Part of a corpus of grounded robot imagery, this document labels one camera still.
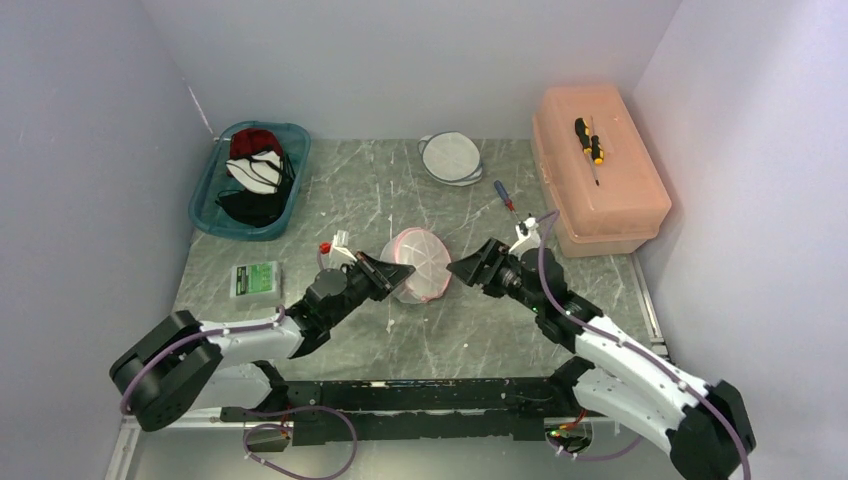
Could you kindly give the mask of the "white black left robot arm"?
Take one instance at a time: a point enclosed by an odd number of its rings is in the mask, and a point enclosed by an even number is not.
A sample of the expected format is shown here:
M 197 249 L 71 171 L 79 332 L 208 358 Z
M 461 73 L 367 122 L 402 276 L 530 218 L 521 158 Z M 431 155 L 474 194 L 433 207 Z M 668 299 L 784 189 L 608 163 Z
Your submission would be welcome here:
M 143 430 L 160 430 L 197 408 L 216 374 L 246 365 L 260 372 L 263 361 L 312 354 L 355 309 L 387 298 L 415 271 L 358 252 L 320 270 L 299 301 L 266 319 L 215 323 L 172 313 L 111 366 L 119 409 Z

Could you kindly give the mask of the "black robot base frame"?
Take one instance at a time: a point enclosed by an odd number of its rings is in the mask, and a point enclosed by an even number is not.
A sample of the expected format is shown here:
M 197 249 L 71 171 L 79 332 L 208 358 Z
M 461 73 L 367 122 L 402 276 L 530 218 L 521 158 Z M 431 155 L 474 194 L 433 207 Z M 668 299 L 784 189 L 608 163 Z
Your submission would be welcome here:
M 541 440 L 561 425 L 580 428 L 597 413 L 578 406 L 551 377 L 402 380 L 285 380 L 268 365 L 272 391 L 253 410 L 225 407 L 225 423 L 273 422 L 296 446 L 330 442 L 509 437 Z

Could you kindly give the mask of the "white mesh blue zip laundry bag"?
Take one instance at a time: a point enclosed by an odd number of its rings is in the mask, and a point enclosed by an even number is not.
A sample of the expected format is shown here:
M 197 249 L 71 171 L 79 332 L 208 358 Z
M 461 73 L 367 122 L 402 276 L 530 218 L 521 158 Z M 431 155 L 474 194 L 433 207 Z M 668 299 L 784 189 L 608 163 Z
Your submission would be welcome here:
M 436 181 L 450 186 L 469 186 L 483 175 L 479 147 L 457 131 L 422 137 L 417 150 L 425 171 Z

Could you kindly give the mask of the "pink zip mesh laundry bag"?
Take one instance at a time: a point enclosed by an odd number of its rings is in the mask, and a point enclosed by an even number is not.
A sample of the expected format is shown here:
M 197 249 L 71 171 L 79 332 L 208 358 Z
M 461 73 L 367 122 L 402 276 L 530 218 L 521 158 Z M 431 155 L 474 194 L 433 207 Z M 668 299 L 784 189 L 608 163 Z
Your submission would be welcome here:
M 405 304 L 423 304 L 445 293 L 452 274 L 447 270 L 450 254 L 435 234 L 413 227 L 401 231 L 382 249 L 384 262 L 413 266 L 414 273 L 393 291 L 395 298 Z

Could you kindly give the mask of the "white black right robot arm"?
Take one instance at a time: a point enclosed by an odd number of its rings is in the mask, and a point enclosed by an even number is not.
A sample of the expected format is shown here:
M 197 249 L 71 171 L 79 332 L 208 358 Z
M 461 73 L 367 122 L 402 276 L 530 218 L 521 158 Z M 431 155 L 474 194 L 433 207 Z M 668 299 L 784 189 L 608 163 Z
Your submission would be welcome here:
M 484 294 L 507 296 L 535 315 L 541 333 L 572 353 L 549 378 L 557 411 L 608 417 L 663 451 L 685 479 L 750 478 L 756 439 L 740 391 L 711 384 L 636 342 L 571 290 L 547 248 L 521 255 L 491 239 L 448 271 Z

